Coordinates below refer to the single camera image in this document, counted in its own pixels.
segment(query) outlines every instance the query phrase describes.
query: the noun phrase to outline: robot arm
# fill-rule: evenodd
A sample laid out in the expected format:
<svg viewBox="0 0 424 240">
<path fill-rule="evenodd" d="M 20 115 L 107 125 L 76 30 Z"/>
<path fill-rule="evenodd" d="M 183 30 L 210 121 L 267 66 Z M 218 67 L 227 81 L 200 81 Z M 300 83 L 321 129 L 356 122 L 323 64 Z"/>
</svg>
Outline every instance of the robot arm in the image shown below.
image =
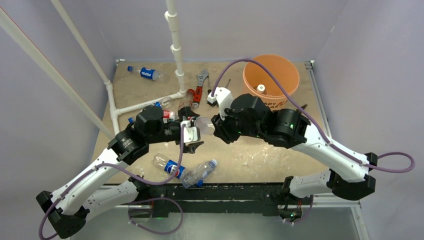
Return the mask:
<svg viewBox="0 0 424 240">
<path fill-rule="evenodd" d="M 139 181 L 130 177 L 123 184 L 107 191 L 96 192 L 112 176 L 125 169 L 149 152 L 149 144 L 181 140 L 183 125 L 183 152 L 195 153 L 200 142 L 200 131 L 188 117 L 196 117 L 190 108 L 178 111 L 180 119 L 163 122 L 163 111 L 157 106 L 148 106 L 136 116 L 134 123 L 119 132 L 107 148 L 74 179 L 53 192 L 42 191 L 36 199 L 48 219 L 62 238 L 78 232 L 98 214 L 117 205 L 134 201 L 144 194 Z"/>
<path fill-rule="evenodd" d="M 287 192 L 297 198 L 334 193 L 347 200 L 359 200 L 375 190 L 375 179 L 368 175 L 365 164 L 377 165 L 374 153 L 360 154 L 329 138 L 331 143 L 351 156 L 359 164 L 330 147 L 317 127 L 300 112 L 292 109 L 271 111 L 259 97 L 243 94 L 233 100 L 231 92 L 217 87 L 214 96 L 207 97 L 211 106 L 219 106 L 213 116 L 214 135 L 230 144 L 240 136 L 261 138 L 265 142 L 304 153 L 330 169 L 304 177 L 288 177 Z"/>
</svg>

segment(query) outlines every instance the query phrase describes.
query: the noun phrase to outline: adjustable wrench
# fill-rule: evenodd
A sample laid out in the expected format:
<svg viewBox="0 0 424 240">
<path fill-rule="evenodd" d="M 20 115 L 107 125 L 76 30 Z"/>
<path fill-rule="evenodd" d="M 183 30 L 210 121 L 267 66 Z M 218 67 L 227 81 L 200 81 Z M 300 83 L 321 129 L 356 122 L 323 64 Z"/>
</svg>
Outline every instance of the adjustable wrench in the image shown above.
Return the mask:
<svg viewBox="0 0 424 240">
<path fill-rule="evenodd" d="M 199 103 L 202 98 L 203 82 L 208 77 L 209 77 L 209 72 L 206 69 L 203 69 L 201 73 L 197 75 L 197 87 L 193 97 L 193 108 L 195 109 L 199 107 Z"/>
</svg>

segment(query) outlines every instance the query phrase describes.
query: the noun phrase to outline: pepsi label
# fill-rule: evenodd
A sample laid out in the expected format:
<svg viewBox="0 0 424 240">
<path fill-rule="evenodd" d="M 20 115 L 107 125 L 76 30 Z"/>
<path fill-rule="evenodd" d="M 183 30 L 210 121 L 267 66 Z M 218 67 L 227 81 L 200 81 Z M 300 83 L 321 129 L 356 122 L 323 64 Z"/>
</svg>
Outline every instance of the pepsi label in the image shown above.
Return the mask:
<svg viewBox="0 0 424 240">
<path fill-rule="evenodd" d="M 169 160 L 166 163 L 166 166 L 165 166 L 164 171 L 167 172 L 167 173 L 169 173 L 169 174 L 171 174 L 172 172 L 175 171 L 175 177 L 177 179 L 179 179 L 181 177 L 181 174 L 183 173 L 184 169 L 186 169 L 186 168 L 183 167 L 183 166 L 181 166 L 181 165 L 179 166 L 179 169 L 178 170 L 176 170 L 176 168 L 177 168 L 177 163 L 174 162 L 174 161 L 172 161 L 172 160 Z"/>
<path fill-rule="evenodd" d="M 154 71 L 155 71 L 154 69 L 151 69 L 151 68 L 148 68 L 148 67 L 143 67 L 141 69 L 140 76 L 142 76 L 145 79 L 153 80 L 153 72 Z"/>
</svg>

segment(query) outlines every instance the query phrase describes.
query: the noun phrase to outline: red tool handle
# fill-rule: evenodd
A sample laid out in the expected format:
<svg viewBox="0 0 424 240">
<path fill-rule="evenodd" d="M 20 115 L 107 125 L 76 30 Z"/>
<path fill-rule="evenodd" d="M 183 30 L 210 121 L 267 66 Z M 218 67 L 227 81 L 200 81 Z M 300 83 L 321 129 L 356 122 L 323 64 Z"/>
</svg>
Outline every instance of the red tool handle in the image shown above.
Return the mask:
<svg viewBox="0 0 424 240">
<path fill-rule="evenodd" d="M 193 97 L 193 107 L 194 108 L 199 107 L 200 99 L 202 98 L 202 88 L 203 87 L 201 87 L 201 86 L 196 87 L 196 91 L 195 91 L 194 97 Z"/>
</svg>

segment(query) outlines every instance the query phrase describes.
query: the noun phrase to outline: white bottle cap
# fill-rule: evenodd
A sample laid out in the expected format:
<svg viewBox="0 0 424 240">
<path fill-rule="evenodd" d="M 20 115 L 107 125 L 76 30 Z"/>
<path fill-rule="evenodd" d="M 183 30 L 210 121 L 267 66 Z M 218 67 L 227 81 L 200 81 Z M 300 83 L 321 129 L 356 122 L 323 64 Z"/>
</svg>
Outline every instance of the white bottle cap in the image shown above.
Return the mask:
<svg viewBox="0 0 424 240">
<path fill-rule="evenodd" d="M 210 160 L 213 164 L 215 164 L 215 167 L 218 165 L 218 161 L 215 159 Z"/>
<path fill-rule="evenodd" d="M 259 84 L 256 88 L 256 91 L 260 92 L 261 94 L 263 94 L 265 92 L 265 86 L 262 84 Z"/>
</svg>

